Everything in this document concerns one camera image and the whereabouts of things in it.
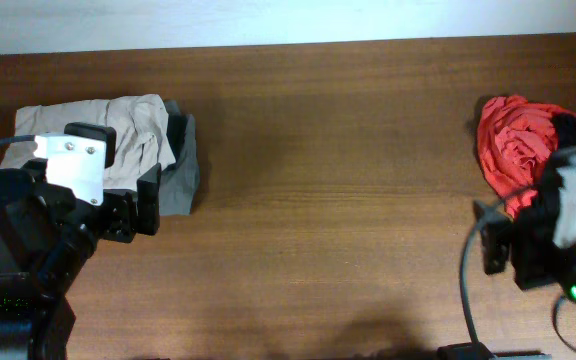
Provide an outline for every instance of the black cable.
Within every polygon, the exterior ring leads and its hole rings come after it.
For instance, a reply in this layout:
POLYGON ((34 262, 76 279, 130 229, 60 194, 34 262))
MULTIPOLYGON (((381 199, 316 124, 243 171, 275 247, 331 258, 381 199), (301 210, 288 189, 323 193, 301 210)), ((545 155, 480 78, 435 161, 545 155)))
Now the black cable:
POLYGON ((559 340, 561 340, 568 349, 572 350, 576 354, 576 347, 564 339, 559 332, 559 310, 561 310, 561 305, 563 305, 567 300, 568 298, 565 295, 561 295, 557 298, 557 301, 555 301, 555 304, 552 307, 552 327, 555 329, 555 334, 557 334, 559 340))
POLYGON ((466 268, 468 265, 468 253, 475 242, 475 237, 477 233, 483 230, 484 226, 490 220, 490 217, 495 214, 497 208, 506 203, 506 201, 512 199, 515 196, 521 195, 527 190, 533 188, 533 185, 523 187, 510 195, 507 195, 494 203, 492 206, 486 209, 483 216, 475 223, 472 230, 466 238, 466 243, 464 244, 464 249, 461 253, 461 263, 459 264, 459 291, 461 293, 461 306, 464 309, 464 318, 466 319, 466 326, 468 327, 468 335, 470 335, 470 341, 472 343, 478 343, 479 338, 477 337, 477 330, 475 329, 475 322, 472 318, 472 312, 470 311, 470 300, 468 300, 468 284, 466 283, 466 268))
POLYGON ((35 141, 35 135, 20 135, 5 139, 0 139, 0 146, 9 145, 17 142, 35 141))

